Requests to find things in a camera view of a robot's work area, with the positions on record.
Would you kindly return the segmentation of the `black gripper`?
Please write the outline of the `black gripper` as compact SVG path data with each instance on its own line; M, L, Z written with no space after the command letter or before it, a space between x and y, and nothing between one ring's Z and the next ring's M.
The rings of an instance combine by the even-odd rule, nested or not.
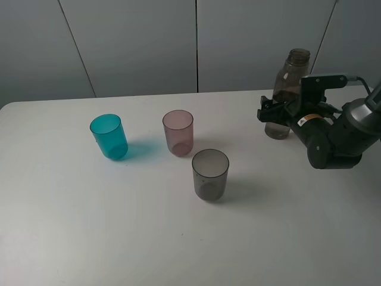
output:
M331 143L329 133L332 124L326 119L335 121L334 115L342 113L342 110L322 101L315 106L302 106L299 100L276 103L261 96L260 104L261 107L257 110L260 122L288 123L303 143L309 143L312 139Z

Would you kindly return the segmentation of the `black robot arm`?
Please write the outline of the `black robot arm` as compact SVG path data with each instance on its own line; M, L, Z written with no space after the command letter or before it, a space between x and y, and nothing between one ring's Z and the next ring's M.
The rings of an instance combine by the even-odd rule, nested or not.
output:
M280 102L262 96L257 117L289 127L306 146L313 168L350 169L380 139L380 86L341 109L328 104L324 93L358 80L344 74L302 77L297 99Z

